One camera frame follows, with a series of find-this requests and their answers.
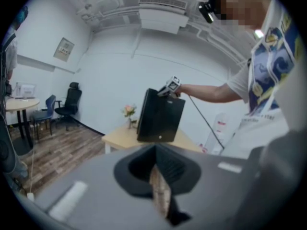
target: ceiling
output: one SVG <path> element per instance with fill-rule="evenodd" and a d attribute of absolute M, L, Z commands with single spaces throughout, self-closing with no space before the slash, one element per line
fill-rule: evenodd
<path fill-rule="evenodd" d="M 68 0 L 80 16 L 84 23 L 92 26 L 95 32 L 100 32 L 110 27 L 140 25 L 141 8 L 140 0 Z M 198 11 L 198 3 L 202 0 L 173 0 L 185 4 L 180 12 L 189 18 L 185 27 L 181 31 L 187 31 L 195 37 L 212 44 L 216 48 L 227 54 L 239 67 L 243 67 L 249 58 L 250 51 L 257 40 L 253 33 L 236 31 L 233 23 L 224 25 L 219 20 L 214 20 L 213 24 L 206 23 L 205 19 Z M 147 4 L 148 8 L 168 9 L 178 13 L 178 8 L 169 6 Z"/>

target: table leg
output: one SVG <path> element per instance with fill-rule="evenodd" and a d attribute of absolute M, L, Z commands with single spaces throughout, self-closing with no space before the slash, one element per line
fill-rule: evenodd
<path fill-rule="evenodd" d="M 32 138 L 30 136 L 30 131 L 29 131 L 29 124 L 28 124 L 28 120 L 27 120 L 27 112 L 24 109 L 23 110 L 23 119 L 24 119 L 24 130 L 25 130 L 25 134 L 27 136 L 28 139 L 28 143 L 30 148 L 33 148 L 33 142 L 32 142 Z"/>
<path fill-rule="evenodd" d="M 105 151 L 106 151 L 106 154 L 109 154 L 111 152 L 111 147 L 107 143 L 105 143 Z"/>
<path fill-rule="evenodd" d="M 20 111 L 17 111 L 17 120 L 18 120 L 18 127 L 19 127 L 20 136 L 21 136 L 22 139 L 24 139 L 24 131 L 23 131 L 23 125 L 21 123 Z"/>

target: table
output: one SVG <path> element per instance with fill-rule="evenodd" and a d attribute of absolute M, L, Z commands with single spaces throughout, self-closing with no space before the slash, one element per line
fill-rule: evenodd
<path fill-rule="evenodd" d="M 114 130 L 112 133 L 103 136 L 101 140 L 106 144 L 106 154 L 111 152 L 111 147 L 124 150 L 131 147 L 142 146 L 144 144 L 151 144 L 149 142 L 138 141 L 137 136 L 136 129 L 128 129 L 127 124 L 125 124 Z M 167 144 L 182 149 L 202 152 L 201 149 L 180 128 L 177 130 L 174 141 L 167 142 Z"/>
<path fill-rule="evenodd" d="M 15 112 L 17 111 L 17 120 L 18 120 L 18 127 L 20 131 L 19 138 L 13 141 L 13 145 L 17 155 L 21 156 L 27 154 L 33 148 L 33 142 L 29 131 L 29 124 L 27 121 L 27 114 L 26 110 L 32 107 L 35 107 L 39 104 L 39 99 L 8 99 L 6 102 L 6 111 L 7 112 Z M 23 122 L 21 122 L 20 118 L 20 111 L 23 113 Z"/>

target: person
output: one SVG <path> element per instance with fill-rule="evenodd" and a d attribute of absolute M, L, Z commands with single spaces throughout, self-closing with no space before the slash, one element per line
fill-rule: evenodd
<path fill-rule="evenodd" d="M 243 67 L 222 86 L 183 84 L 177 91 L 206 102 L 243 100 L 249 113 L 243 116 L 221 155 L 247 159 L 251 150 L 265 146 L 289 131 L 274 98 L 289 72 L 302 56 L 298 30 L 278 0 L 209 0 L 216 17 L 235 20 L 263 37 L 251 51 L 250 65 Z"/>
<path fill-rule="evenodd" d="M 20 25 L 24 22 L 27 16 L 28 16 L 28 7 L 25 6 L 16 15 L 2 42 L 2 44 L 4 45 L 6 42 L 11 40 L 8 47 L 5 50 L 5 55 L 6 55 L 5 65 L 7 69 L 7 80 L 10 80 L 12 78 L 13 70 L 17 66 L 17 38 L 15 33 L 20 27 Z"/>
<path fill-rule="evenodd" d="M 15 33 L 27 16 L 28 7 L 25 6 L 16 15 L 2 41 L 2 45 L 5 46 L 5 68 L 7 70 L 7 80 L 12 78 L 13 70 L 17 67 L 17 38 Z M 24 181 L 28 178 L 28 167 L 17 156 L 14 170 L 10 174 L 4 174 L 4 176 L 11 189 L 19 190 L 20 185 L 17 181 Z"/>

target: white label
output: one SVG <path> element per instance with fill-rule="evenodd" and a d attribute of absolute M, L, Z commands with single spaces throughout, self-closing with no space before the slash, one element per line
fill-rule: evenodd
<path fill-rule="evenodd" d="M 235 165 L 235 164 L 230 164 L 230 163 L 226 163 L 226 162 L 220 162 L 217 165 L 218 168 L 223 169 L 223 170 L 227 170 L 227 171 L 231 171 L 234 173 L 241 173 L 242 171 L 242 167 Z"/>

